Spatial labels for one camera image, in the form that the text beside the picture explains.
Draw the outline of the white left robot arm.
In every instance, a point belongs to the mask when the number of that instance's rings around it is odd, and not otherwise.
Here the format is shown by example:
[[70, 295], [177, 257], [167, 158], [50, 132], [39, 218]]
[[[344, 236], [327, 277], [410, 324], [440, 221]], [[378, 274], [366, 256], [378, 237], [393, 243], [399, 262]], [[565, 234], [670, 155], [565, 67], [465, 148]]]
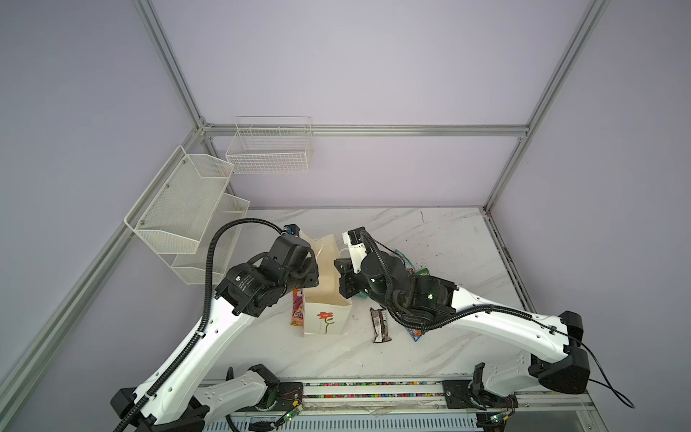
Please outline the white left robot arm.
[[266, 366], [253, 365], [223, 383], [201, 383], [230, 343], [296, 288], [313, 288], [319, 266], [311, 244], [286, 231], [258, 258], [234, 266], [204, 291], [201, 320], [163, 365], [136, 388], [118, 391], [111, 405], [116, 430], [201, 431], [236, 411], [275, 404], [280, 381]]

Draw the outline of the pink Fox's fruits candy bag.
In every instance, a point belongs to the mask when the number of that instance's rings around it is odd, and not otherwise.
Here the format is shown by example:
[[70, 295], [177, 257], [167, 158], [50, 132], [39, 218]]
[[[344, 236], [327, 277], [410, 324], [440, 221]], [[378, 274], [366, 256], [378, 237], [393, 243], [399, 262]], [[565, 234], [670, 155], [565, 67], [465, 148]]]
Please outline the pink Fox's fruits candy bag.
[[302, 289], [293, 291], [293, 310], [291, 325], [294, 327], [304, 326], [304, 301]]

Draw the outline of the white flowered paper bag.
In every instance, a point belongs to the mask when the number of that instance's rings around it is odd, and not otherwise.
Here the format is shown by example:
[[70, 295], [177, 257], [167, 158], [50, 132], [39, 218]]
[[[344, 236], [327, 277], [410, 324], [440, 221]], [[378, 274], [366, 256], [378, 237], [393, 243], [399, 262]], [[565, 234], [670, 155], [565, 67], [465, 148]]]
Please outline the white flowered paper bag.
[[340, 273], [334, 262], [340, 259], [340, 252], [333, 234], [320, 239], [307, 240], [316, 253], [319, 266], [317, 287], [303, 290], [303, 329], [306, 337], [335, 337], [343, 333], [352, 302], [339, 291]]

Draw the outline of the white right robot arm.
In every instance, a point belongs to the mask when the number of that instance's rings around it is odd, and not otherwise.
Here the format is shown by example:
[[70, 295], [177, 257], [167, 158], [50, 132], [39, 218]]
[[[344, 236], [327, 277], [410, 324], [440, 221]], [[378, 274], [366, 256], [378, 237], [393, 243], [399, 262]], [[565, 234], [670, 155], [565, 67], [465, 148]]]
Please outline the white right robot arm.
[[475, 365], [461, 393], [479, 410], [512, 403], [515, 394], [541, 385], [564, 394], [582, 394], [590, 379], [590, 360], [582, 345], [579, 314], [543, 316], [491, 302], [432, 275], [412, 275], [388, 254], [367, 254], [359, 264], [338, 258], [339, 292], [349, 299], [366, 294], [390, 319], [422, 334], [437, 329], [467, 329], [518, 348], [507, 360]]

